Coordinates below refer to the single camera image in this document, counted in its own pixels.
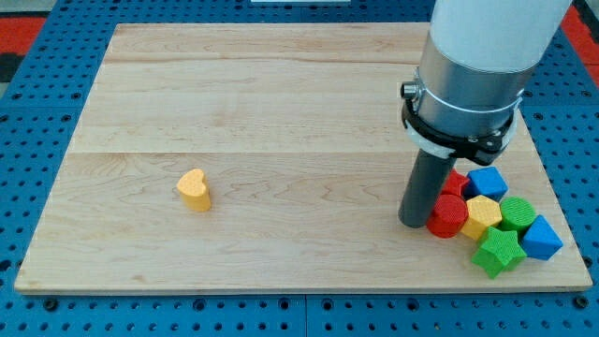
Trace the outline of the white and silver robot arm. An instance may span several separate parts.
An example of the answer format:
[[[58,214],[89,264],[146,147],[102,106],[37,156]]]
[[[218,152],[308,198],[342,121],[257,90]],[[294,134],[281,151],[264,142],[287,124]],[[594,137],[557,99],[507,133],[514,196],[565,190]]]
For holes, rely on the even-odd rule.
[[[454,137],[504,126],[570,0],[438,0],[417,69],[416,115]]]

